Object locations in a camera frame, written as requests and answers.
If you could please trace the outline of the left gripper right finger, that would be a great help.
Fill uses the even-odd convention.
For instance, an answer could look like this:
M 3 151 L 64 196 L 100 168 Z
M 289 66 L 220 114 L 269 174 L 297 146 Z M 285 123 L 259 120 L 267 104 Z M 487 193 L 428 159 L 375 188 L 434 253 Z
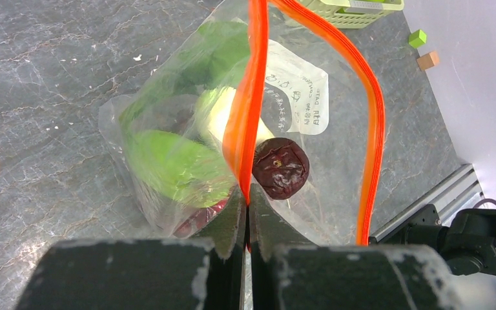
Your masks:
M 461 309 L 444 260 L 425 245 L 319 246 L 250 190 L 255 309 Z

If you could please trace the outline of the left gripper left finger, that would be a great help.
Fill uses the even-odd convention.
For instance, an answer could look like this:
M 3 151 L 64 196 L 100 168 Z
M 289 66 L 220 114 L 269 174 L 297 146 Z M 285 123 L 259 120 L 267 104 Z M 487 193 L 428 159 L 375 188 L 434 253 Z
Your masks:
M 40 259 L 18 309 L 242 309 L 246 204 L 186 239 L 78 239 Z

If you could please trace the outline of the dark brown fruit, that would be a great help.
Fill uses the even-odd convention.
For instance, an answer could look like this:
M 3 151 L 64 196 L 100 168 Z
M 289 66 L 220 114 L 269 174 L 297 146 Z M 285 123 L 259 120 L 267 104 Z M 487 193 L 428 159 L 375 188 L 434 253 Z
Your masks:
M 309 158 L 289 138 L 267 139 L 255 148 L 252 175 L 273 200 L 286 200 L 296 194 L 309 172 Z

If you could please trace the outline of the light green fruit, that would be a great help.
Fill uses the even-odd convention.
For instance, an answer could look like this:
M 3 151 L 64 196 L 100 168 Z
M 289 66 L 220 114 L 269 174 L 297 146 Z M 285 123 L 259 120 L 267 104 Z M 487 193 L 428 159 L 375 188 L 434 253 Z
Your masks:
M 126 154 L 139 180 L 191 207 L 211 207 L 228 197 L 236 185 L 222 155 L 171 132 L 137 132 L 130 137 Z

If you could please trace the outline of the clear zip bag orange zipper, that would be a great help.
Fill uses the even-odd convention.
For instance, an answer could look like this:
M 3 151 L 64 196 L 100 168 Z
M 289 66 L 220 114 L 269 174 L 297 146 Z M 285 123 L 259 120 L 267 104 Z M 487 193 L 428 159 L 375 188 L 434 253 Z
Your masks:
M 273 200 L 262 189 L 271 206 L 316 243 L 333 243 L 344 216 L 351 239 L 367 245 L 386 127 L 384 97 L 367 61 L 339 29 L 298 1 L 221 1 L 202 24 L 210 21 L 247 24 L 251 52 L 240 82 L 216 87 L 236 89 L 222 151 L 208 145 L 195 125 L 205 89 L 145 108 L 127 129 L 119 117 L 140 89 L 98 111 L 99 131 L 154 234 L 176 238 L 178 226 L 202 208 L 167 198 L 134 175 L 127 144 L 145 130 L 178 134 L 222 155 L 236 179 L 227 199 L 235 189 L 245 196 L 260 186 L 252 175 L 257 145 L 278 137 L 295 141 L 309 158 L 308 180 L 286 200 Z

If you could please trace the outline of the green leaf vegetable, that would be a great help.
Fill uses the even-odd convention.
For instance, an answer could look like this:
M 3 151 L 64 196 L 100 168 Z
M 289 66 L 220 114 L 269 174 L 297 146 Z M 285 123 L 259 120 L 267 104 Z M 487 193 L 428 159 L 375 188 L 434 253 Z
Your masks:
M 120 115 L 121 127 L 127 129 L 145 108 L 165 99 L 195 95 L 224 81 L 236 86 L 244 75 L 250 54 L 247 24 L 237 21 L 202 24 L 143 85 L 135 101 Z

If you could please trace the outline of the white radish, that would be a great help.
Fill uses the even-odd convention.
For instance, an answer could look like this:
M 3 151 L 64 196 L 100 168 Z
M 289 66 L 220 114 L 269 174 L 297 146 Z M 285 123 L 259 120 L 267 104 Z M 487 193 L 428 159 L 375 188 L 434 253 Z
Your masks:
M 195 125 L 203 140 L 222 151 L 223 136 L 236 89 L 232 87 L 205 90 L 194 109 Z

